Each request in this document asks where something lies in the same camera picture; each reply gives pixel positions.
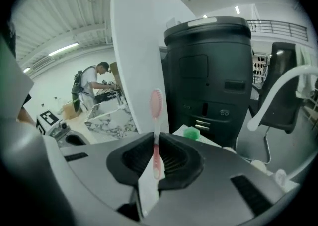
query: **pink toothbrush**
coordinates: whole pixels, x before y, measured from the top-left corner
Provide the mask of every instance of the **pink toothbrush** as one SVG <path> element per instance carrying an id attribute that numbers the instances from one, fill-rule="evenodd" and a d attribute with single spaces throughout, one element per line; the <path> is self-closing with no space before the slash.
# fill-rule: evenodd
<path id="1" fill-rule="evenodd" d="M 163 108 L 162 92 L 160 89 L 155 89 L 151 93 L 150 111 L 155 122 L 155 140 L 154 140 L 154 178 L 160 179 L 161 162 L 159 154 L 159 136 L 160 136 L 160 122 L 158 121 Z"/>

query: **ceiling light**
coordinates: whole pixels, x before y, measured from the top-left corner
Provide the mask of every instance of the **ceiling light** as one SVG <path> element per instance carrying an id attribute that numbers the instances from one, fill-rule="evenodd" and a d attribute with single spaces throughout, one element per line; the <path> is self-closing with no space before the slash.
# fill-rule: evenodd
<path id="1" fill-rule="evenodd" d="M 239 7 L 238 7 L 238 6 L 235 7 L 235 10 L 237 11 L 237 14 L 240 14 Z"/>
<path id="2" fill-rule="evenodd" d="M 59 53 L 59 52 L 65 50 L 65 49 L 69 49 L 69 48 L 75 47 L 75 46 L 77 46 L 77 45 L 78 45 L 78 43 L 75 42 L 75 43 L 73 43 L 73 44 L 71 44 L 71 45 L 68 45 L 68 46 L 66 46 L 66 47 L 63 47 L 63 48 L 61 48 L 61 49 L 58 49 L 58 50 L 56 50 L 56 51 L 50 53 L 49 56 L 51 57 L 51 56 L 53 56 L 53 55 L 55 55 L 55 54 L 57 54 L 57 53 Z"/>
<path id="3" fill-rule="evenodd" d="M 27 68 L 24 69 L 23 72 L 26 73 L 26 72 L 28 72 L 30 69 L 31 69 L 30 67 L 27 67 Z"/>

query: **black trash can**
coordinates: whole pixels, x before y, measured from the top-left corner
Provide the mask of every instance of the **black trash can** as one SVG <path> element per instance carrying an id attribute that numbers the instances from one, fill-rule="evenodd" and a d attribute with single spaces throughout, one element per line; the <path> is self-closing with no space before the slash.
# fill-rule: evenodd
<path id="1" fill-rule="evenodd" d="M 194 126 L 236 147 L 252 89 L 251 32 L 245 19 L 212 17 L 164 33 L 162 62 L 170 132 Z"/>

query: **ceiling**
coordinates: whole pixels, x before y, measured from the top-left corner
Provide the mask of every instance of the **ceiling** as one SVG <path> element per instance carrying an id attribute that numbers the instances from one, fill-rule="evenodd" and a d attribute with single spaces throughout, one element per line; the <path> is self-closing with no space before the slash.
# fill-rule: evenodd
<path id="1" fill-rule="evenodd" d="M 244 3 L 294 4 L 294 0 L 182 0 L 196 16 Z M 17 61 L 32 72 L 94 47 L 111 46 L 110 0 L 19 0 L 12 13 Z M 59 55 L 48 54 L 78 42 Z"/>

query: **white t-shirt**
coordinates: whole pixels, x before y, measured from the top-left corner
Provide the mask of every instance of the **white t-shirt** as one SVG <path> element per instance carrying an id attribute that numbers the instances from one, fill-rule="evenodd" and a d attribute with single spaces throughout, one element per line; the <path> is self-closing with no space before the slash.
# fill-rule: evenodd
<path id="1" fill-rule="evenodd" d="M 90 96 L 94 97 L 93 88 L 89 85 L 92 82 L 97 82 L 96 67 L 87 69 L 81 76 L 81 86 L 84 88 L 84 93 L 88 93 Z"/>

